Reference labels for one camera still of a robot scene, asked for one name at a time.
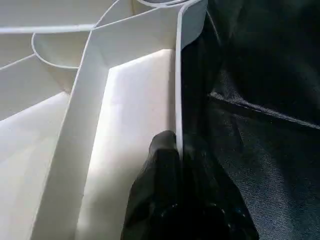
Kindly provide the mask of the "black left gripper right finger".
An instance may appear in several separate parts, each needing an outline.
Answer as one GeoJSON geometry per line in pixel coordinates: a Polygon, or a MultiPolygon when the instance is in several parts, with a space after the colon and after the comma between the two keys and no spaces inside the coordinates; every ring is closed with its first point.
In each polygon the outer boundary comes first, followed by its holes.
{"type": "Polygon", "coordinates": [[[195,239],[260,238],[240,190],[204,143],[185,143],[183,180],[195,239]]]}

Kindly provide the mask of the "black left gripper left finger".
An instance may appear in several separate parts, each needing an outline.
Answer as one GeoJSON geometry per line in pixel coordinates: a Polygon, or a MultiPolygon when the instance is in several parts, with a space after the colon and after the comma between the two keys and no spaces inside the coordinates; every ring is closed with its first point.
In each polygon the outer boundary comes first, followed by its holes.
{"type": "Polygon", "coordinates": [[[133,182],[121,231],[123,240],[177,240],[181,237],[182,176],[176,135],[165,130],[150,143],[133,182]]]}

